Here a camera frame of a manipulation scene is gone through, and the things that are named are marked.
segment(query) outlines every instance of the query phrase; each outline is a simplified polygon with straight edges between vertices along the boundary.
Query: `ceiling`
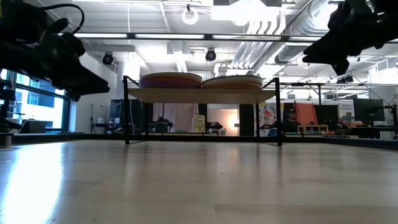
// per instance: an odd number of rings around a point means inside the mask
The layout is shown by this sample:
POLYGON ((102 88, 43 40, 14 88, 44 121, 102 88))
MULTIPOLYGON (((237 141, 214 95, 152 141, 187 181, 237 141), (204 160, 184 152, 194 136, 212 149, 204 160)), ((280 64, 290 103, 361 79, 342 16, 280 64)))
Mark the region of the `ceiling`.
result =
MULTIPOLYGON (((308 0, 295 0, 296 5, 286 10, 286 21, 289 21, 307 3, 308 0)), ((192 6, 202 12, 198 13, 198 22, 188 25, 182 21, 184 5, 164 5, 164 11, 158 4, 104 4, 101 2, 75 2, 72 0, 25 0, 35 6, 51 6, 59 3, 74 3, 79 5, 85 12, 85 24, 80 32, 161 32, 161 33, 212 33, 212 34, 242 34, 248 29, 246 26, 236 26, 231 21, 214 21, 209 15, 212 1, 204 1, 205 6, 192 6), (128 28, 127 15, 129 13, 130 29, 128 28)), ((54 9, 53 17, 66 17, 74 28, 80 22, 80 12, 74 8, 54 9)), ((188 70, 191 71, 213 71, 216 63, 230 62, 241 45, 240 42, 226 41, 186 41, 188 46, 196 47, 191 60, 186 61, 188 70), (206 62, 205 53, 208 48, 214 48, 218 59, 215 62, 206 62)), ((101 60, 106 46, 110 45, 133 45, 145 61, 149 72, 162 72, 177 70, 175 62, 165 58, 167 41, 159 40, 90 40, 85 41, 90 46, 90 54, 101 60)), ((363 51, 361 60, 350 58, 350 67, 364 63, 366 60, 374 60, 383 55, 398 55, 398 45, 386 45, 381 50, 368 49, 363 51)), ((114 52, 118 60, 126 60, 127 52, 114 52)), ((325 82, 335 73, 328 65, 313 65, 304 69, 300 65, 286 66, 281 70, 282 82, 302 82, 308 79, 316 82, 325 82)), ((356 71, 356 76, 362 80, 367 77, 367 70, 356 71)))

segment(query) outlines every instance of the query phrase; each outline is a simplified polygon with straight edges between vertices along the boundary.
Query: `white ceiling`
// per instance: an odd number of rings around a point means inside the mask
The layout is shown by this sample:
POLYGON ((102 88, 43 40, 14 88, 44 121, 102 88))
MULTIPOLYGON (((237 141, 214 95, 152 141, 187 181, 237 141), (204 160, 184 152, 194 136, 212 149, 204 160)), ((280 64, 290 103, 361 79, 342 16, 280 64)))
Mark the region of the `white ceiling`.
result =
MULTIPOLYGON (((297 11, 303 7, 308 0, 296 0, 296 6, 290 9, 287 14, 289 20, 297 11)), ((36 6, 51 6, 59 3, 74 3, 79 5, 85 12, 86 21, 81 32, 127 32, 127 10, 130 7, 130 32, 174 32, 174 33, 220 33, 233 34, 244 33, 248 27, 239 27, 230 21, 213 21, 207 14, 199 13, 199 20, 194 25, 187 25, 182 21, 182 11, 168 11, 175 9, 183 9, 185 6, 164 6, 165 18, 169 24, 170 30, 167 30, 165 19, 158 5, 138 5, 132 4, 103 4, 100 2, 73 2, 72 0, 25 0, 36 6)), ((201 7, 200 9, 209 12, 210 7, 201 7)), ((72 22, 71 26, 76 27, 80 21, 80 13, 73 8, 55 9, 53 12, 58 17, 66 17, 72 22)), ((204 49, 215 48, 218 58, 222 60, 232 60, 235 53, 239 49, 240 42, 205 42, 205 41, 188 41, 189 46, 199 46, 204 49)), ((133 45, 142 55, 150 68, 148 72, 161 72, 176 70, 173 62, 160 59, 160 55, 165 54, 167 41, 158 40, 92 40, 89 43, 94 48, 92 55, 97 55, 98 59, 103 56, 101 48, 107 45, 133 45)), ((386 45, 380 50, 368 49, 362 55, 364 57, 361 62, 377 55, 398 55, 398 45, 386 45)), ((114 56, 120 60, 127 57, 126 52, 115 52, 114 56)), ((187 61, 189 70, 209 70, 213 71, 214 62, 206 63, 204 53, 195 53, 195 59, 187 61)), ((350 59, 350 67, 358 63, 356 58, 350 59)), ((326 80, 329 76, 334 75, 333 69, 328 65, 314 65, 309 70, 301 66, 288 66, 282 70, 284 76, 281 77, 282 82, 297 82, 305 77, 311 77, 317 81, 326 80)), ((365 78, 367 71, 359 71, 357 76, 365 78)))

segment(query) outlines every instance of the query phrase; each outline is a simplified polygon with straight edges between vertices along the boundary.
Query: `shelf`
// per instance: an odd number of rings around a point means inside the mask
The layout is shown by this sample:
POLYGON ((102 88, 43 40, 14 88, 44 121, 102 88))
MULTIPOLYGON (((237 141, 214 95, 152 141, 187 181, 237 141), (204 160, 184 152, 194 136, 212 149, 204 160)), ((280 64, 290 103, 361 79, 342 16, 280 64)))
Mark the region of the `shelf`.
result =
POLYGON ((274 90, 129 89, 145 103, 228 103, 254 105, 275 96, 274 90))

